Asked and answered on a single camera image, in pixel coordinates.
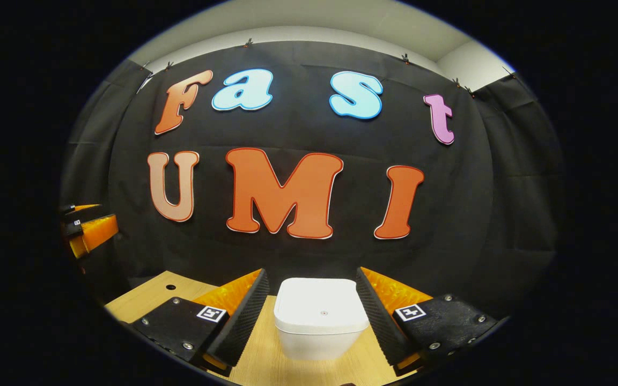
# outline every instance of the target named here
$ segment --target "clip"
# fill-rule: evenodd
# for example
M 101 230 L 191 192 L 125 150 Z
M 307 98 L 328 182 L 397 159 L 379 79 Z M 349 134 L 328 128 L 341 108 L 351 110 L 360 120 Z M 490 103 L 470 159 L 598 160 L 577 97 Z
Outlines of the clip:
M 505 71 L 507 71 L 507 73 L 508 73 L 508 74 L 510 74 L 510 75 L 512 76 L 512 78 L 514 78 L 514 79 L 516 79 L 516 78 L 517 78 L 517 76 L 516 76 L 516 75 L 514 75 L 514 74 L 512 74 L 512 73 L 510 73 L 510 71 L 509 71 L 509 70 L 507 70 L 507 69 L 505 68 L 505 66 L 502 66 L 502 68 L 503 68 L 503 69 L 505 69 Z

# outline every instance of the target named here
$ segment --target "pink letter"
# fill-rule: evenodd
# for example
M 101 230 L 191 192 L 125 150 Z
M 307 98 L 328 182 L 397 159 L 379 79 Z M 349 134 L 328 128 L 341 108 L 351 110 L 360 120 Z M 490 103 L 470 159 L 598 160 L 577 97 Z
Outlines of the pink letter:
M 447 129 L 446 119 L 452 117 L 452 109 L 445 106 L 442 96 L 437 94 L 424 96 L 424 103 L 431 107 L 431 126 L 437 140 L 446 145 L 454 142 L 454 134 Z

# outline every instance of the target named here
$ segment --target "letter m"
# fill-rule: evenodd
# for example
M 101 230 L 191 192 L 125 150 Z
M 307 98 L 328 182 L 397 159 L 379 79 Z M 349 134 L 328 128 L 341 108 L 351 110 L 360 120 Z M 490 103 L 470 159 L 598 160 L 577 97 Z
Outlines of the letter m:
M 333 235 L 328 211 L 333 180 L 343 169 L 341 159 L 331 154 L 307 154 L 285 185 L 280 185 L 261 149 L 233 149 L 226 154 L 226 162 L 235 173 L 233 217 L 226 222 L 230 230 L 259 231 L 259 222 L 252 217 L 254 204 L 272 234 L 278 233 L 290 210 L 297 207 L 295 221 L 287 227 L 290 235 L 302 239 L 328 239 Z

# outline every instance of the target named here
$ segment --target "ceiling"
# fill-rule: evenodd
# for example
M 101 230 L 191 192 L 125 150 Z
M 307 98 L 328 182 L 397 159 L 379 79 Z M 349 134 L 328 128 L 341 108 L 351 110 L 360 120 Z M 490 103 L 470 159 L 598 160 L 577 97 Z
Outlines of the ceiling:
M 130 59 L 145 63 L 219 35 L 285 25 L 354 32 L 407 48 L 434 62 L 471 41 L 436 17 L 393 0 L 230 0 L 174 25 Z

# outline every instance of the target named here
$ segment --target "light blue letter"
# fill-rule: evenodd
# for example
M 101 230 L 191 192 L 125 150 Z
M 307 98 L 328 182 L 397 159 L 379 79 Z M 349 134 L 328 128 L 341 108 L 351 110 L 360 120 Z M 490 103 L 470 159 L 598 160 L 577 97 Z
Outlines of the light blue letter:
M 337 115 L 370 120 L 380 113 L 382 103 L 378 94 L 383 92 L 383 86 L 373 76 L 342 71 L 333 75 L 330 85 L 340 94 L 331 95 L 328 99 Z
M 247 78 L 245 83 L 238 83 Z M 248 69 L 228 76 L 221 88 L 211 100 L 211 106 L 216 110 L 233 110 L 242 107 L 244 110 L 258 110 L 270 103 L 273 98 L 268 95 L 268 88 L 273 80 L 273 74 L 265 69 Z

